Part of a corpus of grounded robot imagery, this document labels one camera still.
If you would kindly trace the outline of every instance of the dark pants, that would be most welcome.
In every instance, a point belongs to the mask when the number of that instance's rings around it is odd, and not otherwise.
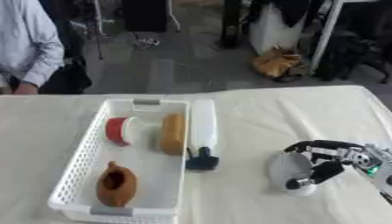
[[[10,87],[14,91],[20,80],[11,77]],[[57,70],[38,92],[41,95],[80,95],[91,86],[91,80],[86,74],[86,62],[83,58],[74,59],[72,64]]]

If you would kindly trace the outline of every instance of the brown bag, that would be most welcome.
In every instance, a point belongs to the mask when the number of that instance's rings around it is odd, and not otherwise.
[[[300,62],[300,55],[285,51],[279,47],[272,47],[260,57],[253,59],[253,66],[259,73],[277,78]]]

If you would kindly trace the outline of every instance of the gray carpet floor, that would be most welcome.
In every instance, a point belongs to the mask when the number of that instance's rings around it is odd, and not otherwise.
[[[221,31],[219,8],[181,6],[175,8],[175,15],[182,24],[181,32],[169,25],[166,33],[140,33],[143,38],[161,41],[148,50],[134,48],[133,35],[122,29],[110,31],[110,38],[102,41],[103,60],[98,60],[94,41],[88,43],[88,74],[94,85],[87,94],[190,94],[354,84],[365,86],[392,109],[392,81],[379,84],[382,75],[372,68],[358,66],[350,80],[323,82],[304,77],[289,84],[275,83],[252,69],[250,60],[255,53],[245,39],[234,50],[217,47]]]

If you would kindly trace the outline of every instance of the brown clay pot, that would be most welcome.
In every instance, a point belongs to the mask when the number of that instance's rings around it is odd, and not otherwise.
[[[137,177],[127,168],[108,163],[96,185],[98,200],[109,207],[124,207],[137,191]]]

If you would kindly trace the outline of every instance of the table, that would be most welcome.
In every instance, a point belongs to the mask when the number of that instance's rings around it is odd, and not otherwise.
[[[100,104],[108,98],[213,98],[221,163],[187,173],[181,224],[387,224],[392,207],[356,171],[311,197],[282,195],[268,158],[296,141],[333,139],[392,145],[392,115],[365,88],[301,87],[192,95],[0,97],[0,222],[72,223],[46,201]]]
[[[324,51],[328,45],[329,39],[333,33],[333,28],[338,21],[339,14],[344,4],[351,3],[370,3],[376,2],[378,0],[332,0],[332,8],[329,13],[328,19],[326,20],[326,24],[324,30],[321,34],[320,40],[318,42],[318,46],[316,48],[315,53],[311,59],[311,74],[314,74],[319,67],[319,63],[324,55]]]

